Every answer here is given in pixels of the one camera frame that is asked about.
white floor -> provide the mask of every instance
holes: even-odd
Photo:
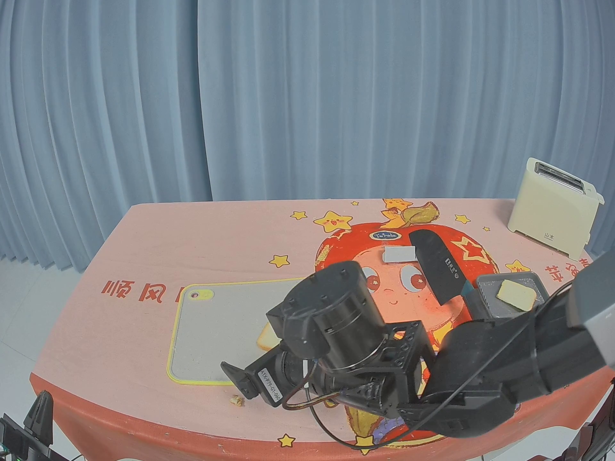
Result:
[[[23,422],[36,398],[29,375],[80,277],[73,269],[61,272],[51,267],[43,270],[29,262],[0,260],[0,416],[6,413],[16,422]],[[572,431],[566,433],[563,427],[561,429],[536,432],[530,438],[534,437],[535,442],[542,445],[550,440],[555,450],[550,456],[557,456],[574,437]],[[534,443],[530,438],[512,448],[490,453],[484,459],[525,461],[533,455],[528,446]],[[79,454],[57,425],[53,440],[52,449],[67,459]],[[615,455],[611,454],[608,460],[615,461]]]

bread slice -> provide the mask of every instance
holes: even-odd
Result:
[[[536,291],[516,281],[504,280],[496,297],[521,311],[531,311],[536,302]]]
[[[261,350],[268,352],[280,343],[281,340],[277,337],[273,328],[269,323],[265,325],[261,334],[258,336],[257,346]]]

knife handle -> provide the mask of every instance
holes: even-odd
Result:
[[[480,295],[480,290],[474,288],[469,280],[465,281],[461,296],[473,321],[491,321],[493,319],[491,311]]]

gray butter dish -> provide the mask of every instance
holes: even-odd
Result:
[[[479,288],[485,305],[494,318],[511,318],[523,313],[523,311],[496,297],[504,280],[516,281],[521,285],[533,288],[536,291],[534,308],[543,304],[549,298],[547,289],[544,288],[540,277],[534,272],[489,273],[481,275],[477,277],[476,285]]]

knife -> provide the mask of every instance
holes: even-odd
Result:
[[[480,293],[466,278],[461,267],[447,248],[442,238],[433,230],[420,229],[410,234],[416,259],[427,283],[440,305],[461,295],[473,319],[488,319],[491,313]]]

